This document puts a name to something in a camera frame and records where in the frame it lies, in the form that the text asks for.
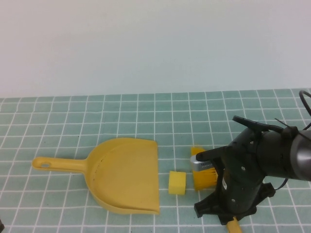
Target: yellow handle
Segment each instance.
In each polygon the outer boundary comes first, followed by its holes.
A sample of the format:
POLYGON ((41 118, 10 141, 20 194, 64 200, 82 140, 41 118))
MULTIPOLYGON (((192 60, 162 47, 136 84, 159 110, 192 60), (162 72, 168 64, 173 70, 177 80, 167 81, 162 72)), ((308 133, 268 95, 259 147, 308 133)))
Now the yellow handle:
POLYGON ((37 157, 33 160, 33 167, 45 171, 67 171, 81 172, 86 171, 86 159, 57 159, 48 157, 37 157))

